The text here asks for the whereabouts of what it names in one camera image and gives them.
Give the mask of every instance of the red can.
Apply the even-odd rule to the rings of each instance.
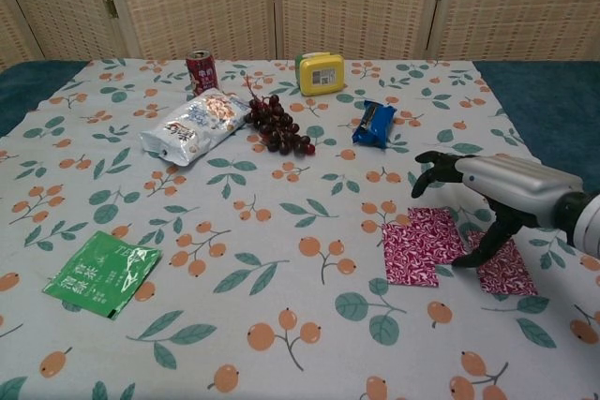
[[[196,96],[210,88],[218,88],[215,58],[210,51],[194,51],[187,55],[187,70]]]

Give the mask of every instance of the grapes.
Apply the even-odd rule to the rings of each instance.
[[[291,151],[299,156],[314,155],[315,146],[310,143],[310,137],[298,135],[300,125],[284,111],[279,96],[273,94],[258,98],[252,92],[250,85],[251,83],[248,83],[248,89],[252,94],[249,102],[250,112],[244,116],[244,121],[259,130],[262,143],[268,151],[279,151],[282,155],[287,155]]]

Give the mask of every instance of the yellow container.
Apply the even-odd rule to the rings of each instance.
[[[296,56],[296,80],[303,96],[335,93],[344,87],[344,58],[330,52]]]

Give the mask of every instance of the green packet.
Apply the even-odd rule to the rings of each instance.
[[[155,248],[127,244],[97,231],[43,291],[114,319],[160,255]]]

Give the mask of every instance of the robotic arm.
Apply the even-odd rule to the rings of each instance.
[[[496,213],[479,247],[455,259],[453,266],[484,264],[521,227],[560,229],[567,243],[600,258],[600,192],[583,192],[576,175],[512,156],[454,156],[425,152],[419,163],[433,163],[418,178],[412,197],[433,182],[463,183],[483,195]]]

